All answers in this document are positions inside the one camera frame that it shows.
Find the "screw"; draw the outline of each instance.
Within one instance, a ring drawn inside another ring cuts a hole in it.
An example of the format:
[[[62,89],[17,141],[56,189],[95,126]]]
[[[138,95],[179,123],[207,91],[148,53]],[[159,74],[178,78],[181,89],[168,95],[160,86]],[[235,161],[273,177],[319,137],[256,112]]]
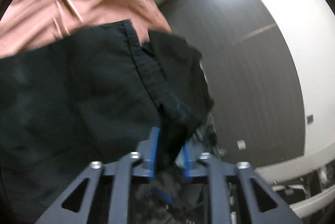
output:
[[[248,162],[239,162],[239,163],[236,164],[236,166],[237,166],[238,169],[247,169],[251,165]]]
[[[208,159],[209,157],[210,157],[209,152],[203,152],[200,156],[200,159],[205,160],[205,159]]]
[[[99,169],[99,168],[102,168],[102,166],[103,166],[103,163],[99,161],[94,161],[94,162],[91,162],[90,164],[90,167],[93,169]]]
[[[141,153],[139,153],[139,152],[137,152],[137,151],[133,151],[132,153],[131,153],[131,158],[132,159],[138,159],[138,158],[140,158],[141,157]]]

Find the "crumpled cloth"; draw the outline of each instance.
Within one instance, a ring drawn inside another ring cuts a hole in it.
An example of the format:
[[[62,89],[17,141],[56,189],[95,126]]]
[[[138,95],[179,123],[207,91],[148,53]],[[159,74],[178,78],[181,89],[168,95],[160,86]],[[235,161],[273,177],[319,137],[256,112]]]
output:
[[[164,169],[204,121],[213,102],[200,53],[178,36],[149,35],[151,52],[126,20],[0,59],[2,180],[19,223],[35,223],[89,162],[135,151],[152,127]],[[162,190],[174,196],[171,184]]]
[[[83,26],[130,19],[140,42],[171,32],[153,0],[13,0],[0,21],[0,58],[59,40]]]

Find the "pink fabric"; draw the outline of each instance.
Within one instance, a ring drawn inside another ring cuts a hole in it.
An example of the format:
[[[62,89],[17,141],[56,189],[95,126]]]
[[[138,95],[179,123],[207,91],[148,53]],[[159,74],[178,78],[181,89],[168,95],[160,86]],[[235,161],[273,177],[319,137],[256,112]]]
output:
[[[45,46],[83,26],[130,19],[141,42],[171,29],[153,0],[13,0],[0,21],[0,57]]]

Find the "gray floor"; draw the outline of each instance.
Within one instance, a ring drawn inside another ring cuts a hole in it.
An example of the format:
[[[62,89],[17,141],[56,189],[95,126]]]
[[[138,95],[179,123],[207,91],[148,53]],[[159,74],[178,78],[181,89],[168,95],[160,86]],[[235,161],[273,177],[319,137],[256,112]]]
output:
[[[255,167],[303,155],[304,106],[286,42],[260,0],[171,0],[173,31],[203,54],[220,145]],[[246,150],[239,150],[244,140]]]

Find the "black fabric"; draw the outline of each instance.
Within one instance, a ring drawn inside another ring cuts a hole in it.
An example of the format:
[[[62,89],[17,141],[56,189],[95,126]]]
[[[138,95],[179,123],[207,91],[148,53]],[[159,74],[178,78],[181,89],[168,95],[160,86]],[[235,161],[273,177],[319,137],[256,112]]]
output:
[[[127,20],[0,60],[1,170],[19,221],[34,223],[89,162],[118,160],[151,127],[162,132],[158,164],[168,164],[206,119],[212,101],[200,54],[176,36],[151,33],[150,41],[153,51],[143,51]],[[181,72],[189,94],[173,77]]]

